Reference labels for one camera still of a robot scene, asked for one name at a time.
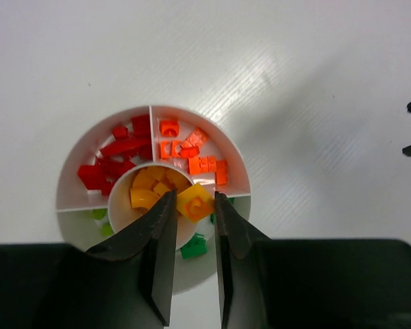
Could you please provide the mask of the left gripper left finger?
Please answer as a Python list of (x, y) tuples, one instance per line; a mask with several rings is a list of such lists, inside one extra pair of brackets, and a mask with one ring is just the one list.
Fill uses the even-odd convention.
[(163, 328), (175, 267), (175, 191), (81, 251), (68, 243), (0, 245), (0, 328)]

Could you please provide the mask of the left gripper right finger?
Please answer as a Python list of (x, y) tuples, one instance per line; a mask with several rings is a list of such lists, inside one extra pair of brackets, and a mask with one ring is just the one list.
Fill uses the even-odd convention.
[(223, 328), (411, 328), (411, 245), (272, 239), (216, 193)]

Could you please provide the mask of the dark green legos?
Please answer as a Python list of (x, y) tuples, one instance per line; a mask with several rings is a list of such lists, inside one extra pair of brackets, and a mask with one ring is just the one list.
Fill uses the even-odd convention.
[(178, 214), (176, 248), (184, 260), (202, 256), (208, 252), (207, 241), (214, 234), (215, 215), (204, 217), (198, 223), (192, 223)]

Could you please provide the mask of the yellow legos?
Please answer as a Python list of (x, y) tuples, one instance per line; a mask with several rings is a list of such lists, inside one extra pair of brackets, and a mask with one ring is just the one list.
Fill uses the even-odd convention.
[(132, 176), (129, 196), (132, 209), (149, 210), (166, 192), (178, 193), (192, 184), (180, 172), (162, 166), (150, 166), (139, 169)]

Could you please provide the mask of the red legos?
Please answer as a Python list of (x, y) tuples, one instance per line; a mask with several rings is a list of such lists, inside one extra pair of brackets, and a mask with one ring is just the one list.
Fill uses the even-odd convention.
[(119, 123), (111, 130), (110, 142), (100, 148), (92, 164), (83, 164), (77, 176), (88, 191), (111, 193), (115, 182), (140, 162), (153, 159), (151, 122), (148, 114), (134, 116), (127, 123)]

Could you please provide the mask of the orange legos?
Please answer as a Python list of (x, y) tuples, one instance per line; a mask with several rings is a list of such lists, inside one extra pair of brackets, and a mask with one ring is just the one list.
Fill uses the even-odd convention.
[(157, 159), (177, 167), (194, 182), (226, 185), (227, 160), (203, 129), (179, 119), (158, 119), (155, 128)]

